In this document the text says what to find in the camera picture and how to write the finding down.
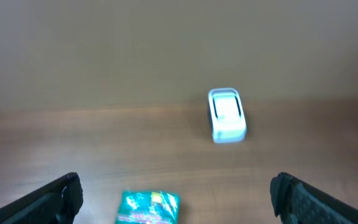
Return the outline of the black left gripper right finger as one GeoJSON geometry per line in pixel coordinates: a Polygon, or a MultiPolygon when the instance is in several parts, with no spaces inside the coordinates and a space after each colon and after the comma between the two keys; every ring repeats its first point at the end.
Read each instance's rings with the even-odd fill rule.
{"type": "Polygon", "coordinates": [[[270,196],[282,223],[358,224],[358,209],[286,172],[272,178],[270,196]]]}

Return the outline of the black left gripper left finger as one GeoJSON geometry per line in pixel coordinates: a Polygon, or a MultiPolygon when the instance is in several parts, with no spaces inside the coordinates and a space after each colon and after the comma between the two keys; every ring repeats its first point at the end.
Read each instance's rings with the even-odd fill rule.
{"type": "Polygon", "coordinates": [[[0,208],[0,223],[73,223],[83,205],[76,172],[69,172],[0,208]]]}

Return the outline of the dark green 3M package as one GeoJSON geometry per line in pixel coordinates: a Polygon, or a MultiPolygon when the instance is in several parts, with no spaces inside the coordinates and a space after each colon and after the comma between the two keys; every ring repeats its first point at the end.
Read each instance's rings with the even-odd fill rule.
{"type": "Polygon", "coordinates": [[[177,224],[181,198],[161,190],[125,190],[115,224],[177,224]]]}

